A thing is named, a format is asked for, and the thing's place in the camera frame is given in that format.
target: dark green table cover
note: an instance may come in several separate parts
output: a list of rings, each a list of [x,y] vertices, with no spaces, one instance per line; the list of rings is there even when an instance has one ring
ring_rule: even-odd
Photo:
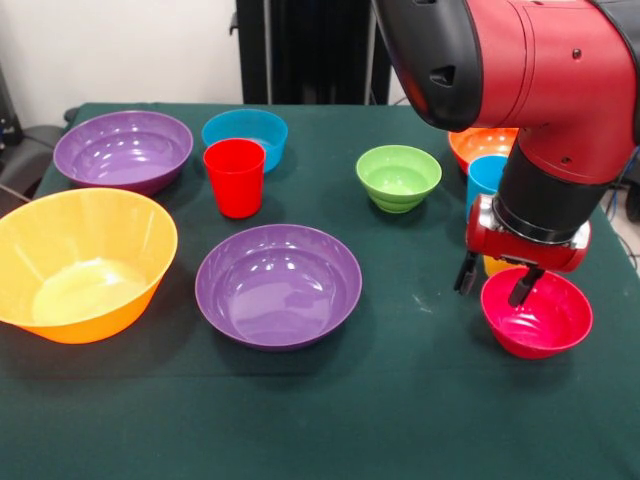
[[[259,214],[230,221],[205,177],[200,129],[231,107],[88,104],[76,123],[130,108],[194,133],[180,178],[155,197],[178,225],[175,262],[143,317],[106,341],[59,345],[0,327],[1,479],[640,478],[639,283],[602,213],[570,276],[591,300],[591,335],[523,361],[493,339],[480,285],[452,290],[464,186],[445,133],[411,109],[273,107],[290,127],[284,158]],[[402,216],[376,210],[354,173],[361,153],[390,143],[423,148],[444,170]],[[52,167],[39,195],[68,188]],[[268,354],[213,330],[194,278],[228,235],[278,222],[344,241],[364,287],[335,334]]]

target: yellow bowl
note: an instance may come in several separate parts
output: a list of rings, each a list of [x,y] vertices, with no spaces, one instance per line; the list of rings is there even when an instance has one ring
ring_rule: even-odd
[[[60,343],[115,335],[147,308],[177,247],[169,213],[137,193],[35,200],[0,219],[0,320]]]
[[[487,274],[487,277],[492,277],[496,273],[499,273],[503,270],[508,270],[509,268],[517,268],[518,265],[514,265],[513,263],[505,262],[504,260],[496,260],[493,257],[488,257],[483,255],[484,259],[484,271]]]

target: cup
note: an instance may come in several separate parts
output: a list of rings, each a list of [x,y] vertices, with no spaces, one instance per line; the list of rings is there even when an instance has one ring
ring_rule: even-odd
[[[244,138],[212,144],[204,152],[204,165],[220,213],[246,218],[260,210],[264,182],[265,149]]]
[[[469,213],[476,197],[481,193],[493,195],[498,191],[502,171],[507,164],[504,155],[486,155],[478,157],[469,165],[469,178],[467,181],[467,211],[466,219],[469,222]]]

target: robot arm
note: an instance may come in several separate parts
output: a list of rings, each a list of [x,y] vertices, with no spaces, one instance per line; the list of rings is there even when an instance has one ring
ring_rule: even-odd
[[[472,208],[455,286],[468,290],[479,254],[522,263],[529,275],[510,298],[519,305],[544,270],[580,264],[589,217],[640,143],[640,0],[374,0],[374,8],[423,120],[452,131],[520,128],[498,193]]]

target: green bowl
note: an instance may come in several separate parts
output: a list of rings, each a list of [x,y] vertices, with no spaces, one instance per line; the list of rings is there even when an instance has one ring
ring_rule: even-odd
[[[405,213],[415,208],[442,178],[435,158],[405,145],[369,150],[358,159],[356,173],[369,198],[387,213]]]

